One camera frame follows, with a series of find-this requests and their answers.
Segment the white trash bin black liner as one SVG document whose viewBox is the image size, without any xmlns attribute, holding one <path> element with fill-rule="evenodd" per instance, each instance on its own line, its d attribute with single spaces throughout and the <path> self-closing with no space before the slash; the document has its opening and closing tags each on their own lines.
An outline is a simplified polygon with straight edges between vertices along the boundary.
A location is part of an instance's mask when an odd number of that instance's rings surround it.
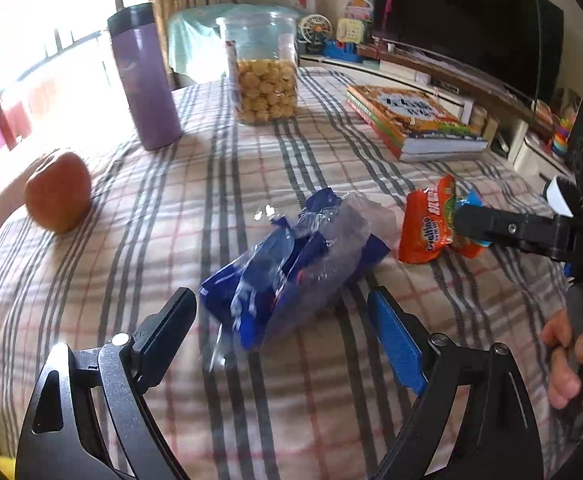
<svg viewBox="0 0 583 480">
<path fill-rule="evenodd" d="M 577 186 L 562 174 L 557 174 L 545 186 L 543 196 L 555 214 L 573 218 L 580 207 Z"/>
</svg>

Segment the toy telephone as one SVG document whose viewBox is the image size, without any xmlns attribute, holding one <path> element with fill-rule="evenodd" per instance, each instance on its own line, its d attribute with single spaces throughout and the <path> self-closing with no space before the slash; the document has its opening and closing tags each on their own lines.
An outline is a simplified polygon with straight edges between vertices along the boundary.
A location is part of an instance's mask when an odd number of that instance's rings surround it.
<svg viewBox="0 0 583 480">
<path fill-rule="evenodd" d="M 369 39 L 369 24 L 357 18 L 339 18 L 336 40 L 342 44 L 365 44 Z"/>
</svg>

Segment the white tv cabinet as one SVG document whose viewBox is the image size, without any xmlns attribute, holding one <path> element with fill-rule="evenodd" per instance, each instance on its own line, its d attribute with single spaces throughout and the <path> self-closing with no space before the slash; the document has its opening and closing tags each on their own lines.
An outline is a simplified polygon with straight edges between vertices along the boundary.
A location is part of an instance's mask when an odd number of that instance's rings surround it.
<svg viewBox="0 0 583 480">
<path fill-rule="evenodd" d="M 505 110 L 503 105 L 492 104 L 487 98 L 476 98 L 468 92 L 450 92 L 451 86 L 437 86 L 424 73 L 395 65 L 386 61 L 364 61 L 352 63 L 326 58 L 324 55 L 301 54 L 302 66 L 323 66 L 347 74 L 360 84 L 378 84 L 405 89 L 417 89 L 433 96 L 446 110 L 462 122 L 469 122 L 471 113 L 477 106 L 483 107 L 489 116 L 500 122 L 497 141 L 505 150 L 507 160 L 524 176 L 551 180 L 555 174 L 571 176 L 569 169 L 551 151 L 546 151 L 538 137 L 538 131 L 531 128 L 530 119 L 519 118 Z"/>
</svg>

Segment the red apple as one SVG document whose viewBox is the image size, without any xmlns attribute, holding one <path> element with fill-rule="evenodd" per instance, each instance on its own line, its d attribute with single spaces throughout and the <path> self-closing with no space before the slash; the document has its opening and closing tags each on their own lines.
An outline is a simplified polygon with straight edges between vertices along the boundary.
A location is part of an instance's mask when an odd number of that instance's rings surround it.
<svg viewBox="0 0 583 480">
<path fill-rule="evenodd" d="M 90 211 L 92 179 L 86 163 L 70 151 L 48 156 L 24 186 L 24 204 L 41 228 L 64 234 Z"/>
</svg>

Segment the clear jar of biscuits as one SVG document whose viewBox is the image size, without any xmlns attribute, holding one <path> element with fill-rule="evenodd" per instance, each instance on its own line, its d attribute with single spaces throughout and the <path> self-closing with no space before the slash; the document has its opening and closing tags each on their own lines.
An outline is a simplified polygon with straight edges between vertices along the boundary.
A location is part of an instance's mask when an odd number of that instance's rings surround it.
<svg viewBox="0 0 583 480">
<path fill-rule="evenodd" d="M 259 125 L 296 115 L 297 20 L 253 11 L 216 20 L 226 52 L 229 99 L 238 122 Z"/>
</svg>

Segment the black flat television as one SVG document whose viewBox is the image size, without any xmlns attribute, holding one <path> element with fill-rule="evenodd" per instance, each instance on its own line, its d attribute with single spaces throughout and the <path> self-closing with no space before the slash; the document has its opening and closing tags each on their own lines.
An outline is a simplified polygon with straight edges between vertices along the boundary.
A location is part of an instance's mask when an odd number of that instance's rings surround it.
<svg viewBox="0 0 583 480">
<path fill-rule="evenodd" d="M 373 35 L 440 54 L 547 102 L 564 12 L 549 0 L 375 0 Z"/>
</svg>

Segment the toy ferris wheel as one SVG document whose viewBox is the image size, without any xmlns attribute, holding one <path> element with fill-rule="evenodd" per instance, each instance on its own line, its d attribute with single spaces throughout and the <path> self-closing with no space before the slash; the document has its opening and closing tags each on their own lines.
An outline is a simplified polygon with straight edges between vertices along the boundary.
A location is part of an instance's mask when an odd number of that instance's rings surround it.
<svg viewBox="0 0 583 480">
<path fill-rule="evenodd" d="M 333 26 L 322 14 L 307 14 L 298 21 L 297 40 L 301 54 L 321 54 L 331 36 Z"/>
</svg>

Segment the purple thermos bottle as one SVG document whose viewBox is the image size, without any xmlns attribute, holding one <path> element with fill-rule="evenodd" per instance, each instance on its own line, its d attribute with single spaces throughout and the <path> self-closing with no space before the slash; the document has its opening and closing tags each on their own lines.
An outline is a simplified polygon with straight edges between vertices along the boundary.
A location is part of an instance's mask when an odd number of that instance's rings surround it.
<svg viewBox="0 0 583 480">
<path fill-rule="evenodd" d="M 180 139 L 180 119 L 163 65 L 154 6 L 127 6 L 107 21 L 111 47 L 140 143 L 157 151 Z"/>
</svg>

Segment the orange ovaltine packet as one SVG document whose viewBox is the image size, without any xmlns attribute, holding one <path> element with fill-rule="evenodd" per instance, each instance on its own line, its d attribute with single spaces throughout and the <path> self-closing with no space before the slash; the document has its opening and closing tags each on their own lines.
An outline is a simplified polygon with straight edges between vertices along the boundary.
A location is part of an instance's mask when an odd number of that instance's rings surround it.
<svg viewBox="0 0 583 480">
<path fill-rule="evenodd" d="M 398 248 L 403 263 L 421 264 L 438 258 L 445 248 L 465 258 L 476 258 L 491 243 L 472 240 L 455 232 L 453 220 L 460 206 L 485 206 L 482 196 L 471 190 L 457 196 L 456 182 L 446 174 L 429 188 L 418 188 L 406 197 L 406 208 Z"/>
</svg>

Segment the orange children's book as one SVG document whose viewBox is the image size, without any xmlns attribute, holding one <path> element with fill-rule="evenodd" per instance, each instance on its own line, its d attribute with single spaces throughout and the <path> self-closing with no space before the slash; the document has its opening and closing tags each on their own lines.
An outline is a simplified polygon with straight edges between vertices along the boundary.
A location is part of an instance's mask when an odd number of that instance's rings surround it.
<svg viewBox="0 0 583 480">
<path fill-rule="evenodd" d="M 489 145 L 421 91 L 350 84 L 347 100 L 401 162 L 473 157 Z"/>
</svg>

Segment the blue clear plastic bag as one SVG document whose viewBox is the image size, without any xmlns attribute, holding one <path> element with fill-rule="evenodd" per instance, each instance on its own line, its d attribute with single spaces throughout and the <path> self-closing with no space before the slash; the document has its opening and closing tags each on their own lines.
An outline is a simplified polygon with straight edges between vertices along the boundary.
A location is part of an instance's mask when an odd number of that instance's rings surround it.
<svg viewBox="0 0 583 480">
<path fill-rule="evenodd" d="M 297 330 L 397 244 L 397 216 L 361 193 L 322 188 L 200 285 L 203 307 L 246 351 Z"/>
</svg>

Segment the plaid tablecloth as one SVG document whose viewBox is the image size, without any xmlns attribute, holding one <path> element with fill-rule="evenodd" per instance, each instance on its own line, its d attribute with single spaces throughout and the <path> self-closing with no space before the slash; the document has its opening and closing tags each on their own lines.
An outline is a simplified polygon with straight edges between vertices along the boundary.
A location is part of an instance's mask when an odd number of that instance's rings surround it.
<svg viewBox="0 0 583 480">
<path fill-rule="evenodd" d="M 193 479 L 368 479 L 414 407 L 367 297 L 384 287 L 431 333 L 459 347 L 506 344 L 533 406 L 545 472 L 566 454 L 549 406 L 546 321 L 565 304 L 561 266 L 501 246 L 465 257 L 446 238 L 405 263 L 410 202 L 450 185 L 444 216 L 485 207 L 549 216 L 502 159 L 402 162 L 351 110 L 351 79 L 298 75 L 295 116 L 244 124 L 226 81 L 174 93 L 182 134 L 148 151 L 123 115 L 64 125 L 92 195 L 72 230 L 43 229 L 23 187 L 48 148 L 0 162 L 0 452 L 17 452 L 52 350 L 132 333 L 181 287 L 195 321 L 150 413 Z"/>
</svg>

